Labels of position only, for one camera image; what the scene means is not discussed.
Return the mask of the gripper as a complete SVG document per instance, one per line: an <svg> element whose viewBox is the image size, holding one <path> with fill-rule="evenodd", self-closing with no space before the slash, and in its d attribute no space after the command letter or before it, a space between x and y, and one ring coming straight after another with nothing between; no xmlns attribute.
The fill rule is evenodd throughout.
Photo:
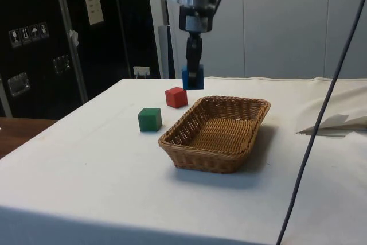
<svg viewBox="0 0 367 245"><path fill-rule="evenodd" d="M211 8L179 7L179 28L190 32L186 43L188 85L197 85L200 60L202 55L202 38L199 33L210 32L213 27L214 10Z"/></svg>

